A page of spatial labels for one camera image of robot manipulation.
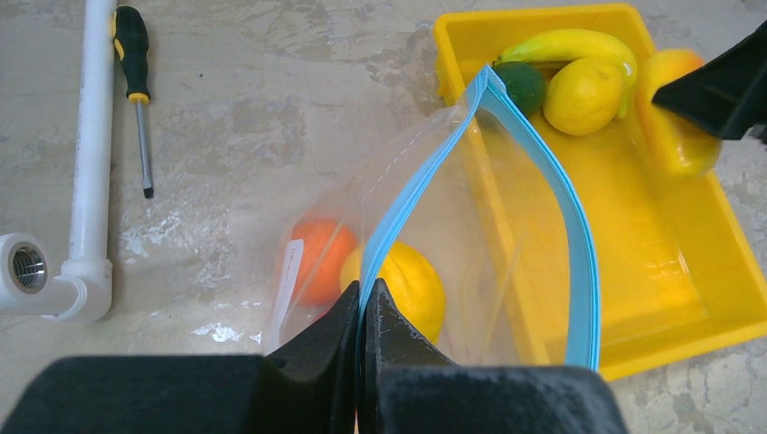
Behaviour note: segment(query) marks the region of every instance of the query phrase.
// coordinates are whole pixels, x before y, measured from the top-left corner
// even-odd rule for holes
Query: dark green fruit
[[[521,61],[507,61],[493,66],[506,85],[506,94],[525,116],[530,117],[544,106],[546,80],[535,67]]]

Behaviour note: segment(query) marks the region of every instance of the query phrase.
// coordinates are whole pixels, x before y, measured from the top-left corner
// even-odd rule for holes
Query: ziplock bag
[[[514,191],[488,194],[493,174],[514,176]],[[298,215],[282,246],[267,352],[356,278],[363,309],[381,275],[403,315],[456,363],[598,368],[599,278],[586,216],[489,67],[456,105],[382,146]],[[569,281],[569,290],[535,291],[549,281]],[[549,311],[567,306],[550,294],[569,297],[569,312]]]

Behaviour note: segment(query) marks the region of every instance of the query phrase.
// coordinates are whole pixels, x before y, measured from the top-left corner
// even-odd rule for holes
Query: pipe
[[[24,233],[0,236],[0,313],[89,323],[111,306],[107,228],[116,7],[116,0],[85,4],[69,259],[51,278],[38,240]]]

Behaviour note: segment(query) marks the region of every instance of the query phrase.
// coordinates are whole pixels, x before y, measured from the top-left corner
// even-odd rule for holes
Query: green and yellow screwdriver handle
[[[149,36],[141,14],[130,6],[118,6],[112,20],[112,37],[120,66],[128,81],[125,95],[133,104],[147,105],[151,95],[147,86]]]

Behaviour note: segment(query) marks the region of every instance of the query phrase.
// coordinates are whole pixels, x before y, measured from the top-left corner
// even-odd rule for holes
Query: plastic fruit
[[[622,92],[620,73],[611,63],[593,57],[579,59],[554,75],[544,115],[563,133],[591,134],[615,118]]]
[[[530,117],[544,106],[546,81],[544,74],[521,61],[508,61],[493,66],[493,71],[506,85],[506,94],[525,116]]]
[[[359,279],[363,246],[346,259],[341,269],[341,290]],[[395,241],[383,260],[379,278],[386,281],[400,313],[435,344],[445,319],[445,289],[440,276],[423,255],[407,244]]]
[[[355,234],[339,222],[311,220],[296,224],[291,239],[304,241],[292,299],[305,306],[335,302],[341,267],[357,247]]]
[[[631,49],[615,36],[586,29],[552,30],[505,49],[495,63],[568,62],[585,57],[600,59],[620,71],[624,89],[617,116],[623,118],[629,110],[631,87],[637,81],[637,59]]]
[[[652,104],[655,92],[701,66],[691,50],[656,52],[642,65],[637,82],[637,115],[649,156],[666,175],[703,175],[716,163],[722,142],[676,114]]]

